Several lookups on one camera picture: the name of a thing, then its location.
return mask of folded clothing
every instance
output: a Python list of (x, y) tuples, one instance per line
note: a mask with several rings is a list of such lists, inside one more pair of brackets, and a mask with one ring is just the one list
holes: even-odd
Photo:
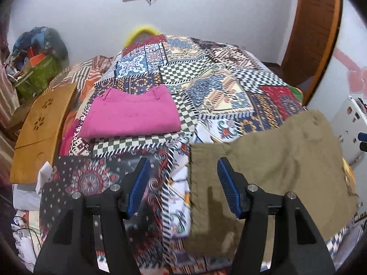
[[(217, 175), (221, 157), (267, 193), (294, 191), (326, 241), (356, 211), (358, 196), (349, 193), (337, 138), (321, 112), (304, 111), (278, 129), (232, 143), (192, 145), (192, 224), (183, 242), (189, 254), (232, 259), (241, 237), (245, 221), (231, 213)], [(271, 260), (275, 222), (268, 220), (265, 261)]]
[(81, 138), (108, 138), (177, 132), (180, 118), (165, 85), (140, 95), (109, 88), (96, 97), (80, 129)]

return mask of striped curtain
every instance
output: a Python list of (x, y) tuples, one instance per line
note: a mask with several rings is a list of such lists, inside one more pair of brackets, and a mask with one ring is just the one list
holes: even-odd
[(0, 19), (0, 186), (10, 184), (9, 175), (15, 147), (15, 143), (5, 136), (4, 129), (19, 106), (17, 93), (8, 80), (4, 67), (4, 60), (9, 55), (8, 24), (9, 15), (2, 15)]

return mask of checkered pattern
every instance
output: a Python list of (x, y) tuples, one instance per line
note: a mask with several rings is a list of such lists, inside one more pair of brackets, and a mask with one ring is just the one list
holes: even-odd
[(175, 63), (159, 67), (164, 83), (182, 83), (200, 76), (214, 63), (207, 57), (190, 63)]
[(198, 112), (190, 105), (190, 101), (178, 94), (172, 95), (181, 121), (181, 131), (161, 135), (129, 136), (125, 138), (112, 137), (96, 140), (93, 156), (102, 155), (114, 150), (150, 144), (162, 144), (168, 141), (192, 135), (195, 131)]
[(287, 86), (287, 84), (273, 72), (252, 70), (252, 69), (232, 69), (232, 75), (239, 80), (241, 87), (245, 91), (255, 94), (263, 94), (260, 86)]
[(332, 237), (328, 242), (326, 242), (326, 247), (331, 257), (333, 257), (338, 251), (339, 245), (347, 232), (348, 227), (343, 227), (338, 233), (334, 235), (334, 237)]

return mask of brown garment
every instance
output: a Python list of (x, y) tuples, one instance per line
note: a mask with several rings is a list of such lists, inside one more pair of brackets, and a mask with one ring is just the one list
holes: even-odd
[[(342, 152), (324, 115), (304, 111), (278, 129), (256, 132), (225, 144), (191, 148), (191, 217), (185, 250), (192, 255), (233, 258), (244, 221), (236, 219), (217, 175), (217, 160), (227, 157), (233, 169), (265, 192), (294, 191), (327, 241), (356, 212), (358, 196), (350, 195)], [(274, 217), (269, 217), (264, 260), (270, 261)]]

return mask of yellow curved object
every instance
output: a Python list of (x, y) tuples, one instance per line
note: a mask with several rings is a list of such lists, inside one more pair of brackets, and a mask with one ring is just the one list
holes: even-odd
[(133, 32), (131, 32), (131, 34), (129, 35), (129, 37), (127, 38), (127, 40), (125, 41), (124, 44), (124, 48), (128, 47), (129, 45), (131, 45), (135, 38), (137, 38), (137, 36), (139, 36), (141, 33), (148, 33), (150, 35), (160, 35), (161, 33), (158, 32), (156, 29), (150, 27), (150, 26), (141, 26), (136, 28)]

